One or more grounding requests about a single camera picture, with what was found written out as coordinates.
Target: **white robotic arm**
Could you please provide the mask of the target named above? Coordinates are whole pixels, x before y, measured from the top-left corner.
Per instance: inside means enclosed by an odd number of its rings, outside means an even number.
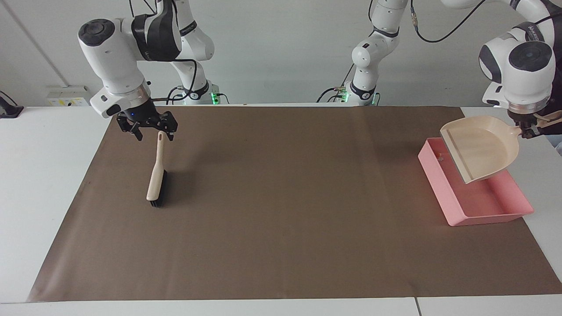
[[[371,104],[379,79],[378,67],[383,58],[399,43],[399,26],[408,0],[378,0],[373,10],[373,34],[355,47],[352,53],[357,69],[345,83],[345,102]]]
[[[473,7],[479,0],[441,0],[454,8]],[[549,0],[499,0],[529,21],[539,21],[562,9]],[[483,102],[508,109],[524,138],[549,134],[537,127],[537,118],[554,103],[552,83],[556,53],[562,51],[562,29],[552,19],[524,22],[486,43],[479,54],[484,75],[492,81]]]
[[[98,19],[84,24],[80,46],[103,88],[92,107],[104,118],[117,115],[124,132],[139,140],[140,127],[166,132],[170,140],[177,122],[170,112],[159,114],[137,61],[172,62],[193,103],[212,103],[213,86],[197,60],[214,54],[211,39],[198,28],[188,0],[157,0],[157,13],[133,19]]]

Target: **beige dustpan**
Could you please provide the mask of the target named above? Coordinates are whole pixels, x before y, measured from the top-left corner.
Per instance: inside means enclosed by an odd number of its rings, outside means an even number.
[[[493,116],[460,119],[441,128],[441,137],[465,183],[507,168],[519,153],[520,133],[520,128]]]

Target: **brown mat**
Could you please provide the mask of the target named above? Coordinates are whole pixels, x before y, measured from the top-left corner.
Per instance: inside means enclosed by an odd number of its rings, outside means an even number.
[[[113,122],[29,301],[562,293],[522,219],[447,225],[417,154],[460,109],[172,111],[165,207]]]

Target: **wire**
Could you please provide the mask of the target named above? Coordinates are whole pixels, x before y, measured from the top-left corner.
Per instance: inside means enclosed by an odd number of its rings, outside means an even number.
[[[170,90],[170,93],[168,94],[168,97],[166,98],[166,105],[169,105],[170,101],[171,102],[183,101],[183,100],[187,99],[188,97],[193,100],[193,98],[191,97],[191,93],[193,92],[193,86],[195,85],[195,77],[197,76],[197,61],[195,61],[193,59],[176,59],[174,61],[192,62],[193,65],[195,66],[195,69],[193,70],[193,78],[191,79],[191,86],[189,87],[189,90],[185,93],[185,96],[183,96],[181,98],[170,98],[172,96],[172,93],[174,93],[174,91],[178,90],[178,87],[174,87],[172,90]]]
[[[353,69],[353,66],[355,66],[355,64],[354,64],[354,63],[352,63],[352,64],[351,64],[351,67],[350,67],[349,71],[347,72],[347,75],[346,75],[346,77],[345,77],[345,78],[343,78],[342,84],[340,84],[340,86],[341,86],[341,87],[343,87],[343,85],[344,85],[344,84],[346,83],[347,77],[349,77],[349,76],[350,76],[350,73],[351,73],[351,70]]]
[[[322,98],[326,95],[326,93],[330,92],[330,91],[335,91],[335,88],[329,88],[326,91],[322,92],[322,94],[320,95],[320,97],[318,98],[318,100],[316,100],[316,103],[320,103],[320,100],[322,100]]]
[[[328,102],[330,102],[330,100],[332,100],[332,99],[334,99],[334,102],[335,102],[337,98],[342,98],[342,96],[340,96],[339,94],[337,94],[337,95],[335,95],[335,96],[331,96],[331,97],[328,99]]]
[[[536,21],[535,24],[540,24],[540,23],[543,23],[543,22],[545,22],[545,21],[552,20],[552,19],[554,19],[555,17],[559,17],[559,16],[562,16],[562,11],[561,11],[561,12],[558,12],[558,13],[555,13],[555,14],[553,14],[553,15],[547,16],[547,17],[545,17],[544,19],[540,19],[540,20]]]
[[[129,0],[129,8],[131,9],[132,17],[135,17],[135,12],[133,11],[133,1]]]
[[[172,93],[174,93],[174,91],[178,90],[178,87],[174,87],[172,88],[172,90],[170,90],[170,93],[168,93],[168,96],[166,97],[166,105],[170,104],[170,101],[174,102],[173,99],[171,99],[170,97],[172,96]]]
[[[437,40],[430,40],[430,39],[427,39],[427,38],[423,37],[423,36],[420,34],[419,27],[418,27],[418,17],[417,17],[417,15],[416,15],[416,11],[415,11],[415,9],[414,9],[414,0],[410,0],[410,11],[411,11],[411,14],[412,14],[412,24],[414,24],[414,29],[416,30],[416,33],[417,33],[418,37],[421,38],[424,42],[427,42],[427,43],[439,43],[439,42],[442,42],[443,40],[447,39],[447,38],[448,38],[449,36],[451,36],[454,32],[456,32],[456,31],[464,24],[464,22],[466,22],[466,21],[468,20],[468,18],[470,18],[471,15],[472,15],[473,13],[475,13],[476,10],[478,10],[478,8],[480,8],[481,5],[484,4],[484,2],[486,2],[486,0],[481,0],[481,1],[472,9],[472,11],[461,21],[461,23],[459,23],[452,31],[450,31],[450,32],[449,32],[447,35],[445,35],[443,38],[440,38],[440,39],[437,39]]]
[[[153,14],[156,14],[156,11],[150,6],[150,4],[148,4],[147,0],[143,0],[146,5],[148,6],[148,8],[150,9],[150,11],[152,11]],[[135,12],[133,11],[133,1],[129,0],[129,8],[131,9],[131,15],[132,17],[135,17]]]
[[[150,6],[150,4],[148,4],[147,0],[143,0],[146,3],[146,6],[150,9],[150,11],[152,11],[153,14],[156,14],[156,11]]]
[[[12,103],[13,103],[15,106],[17,106],[16,101],[14,101],[14,100],[13,100],[9,95],[7,95],[4,91],[0,90],[0,93],[1,93],[1,94],[4,94],[8,99],[10,99],[10,101],[12,101]]]
[[[224,96],[224,97],[226,98],[226,102],[227,102],[228,104],[230,104],[230,101],[228,101],[228,96],[226,96],[224,93],[217,93],[216,95],[217,95],[217,96]]]
[[[371,9],[373,8],[373,0],[369,4],[369,21],[373,22],[373,18],[371,18]]]

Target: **wall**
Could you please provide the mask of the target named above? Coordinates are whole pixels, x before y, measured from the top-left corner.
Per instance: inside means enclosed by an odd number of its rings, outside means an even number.
[[[62,77],[92,91],[101,81],[77,43],[80,26],[99,17],[129,16],[125,0],[0,0],[22,22]],[[136,13],[148,12],[134,0]],[[207,77],[233,103],[314,102],[339,85],[351,51],[371,31],[368,0],[192,0],[199,26],[214,40],[215,57],[203,66]],[[428,38],[446,34],[466,14],[439,0],[417,1],[420,30]],[[13,20],[0,13],[0,87],[24,105],[44,105],[45,86],[61,81]],[[478,66],[483,43],[522,18],[503,3],[483,6],[441,44],[418,39],[409,18],[401,24],[401,44],[380,65],[381,105],[481,105],[487,86]],[[169,65],[140,62],[154,97],[178,85]]]

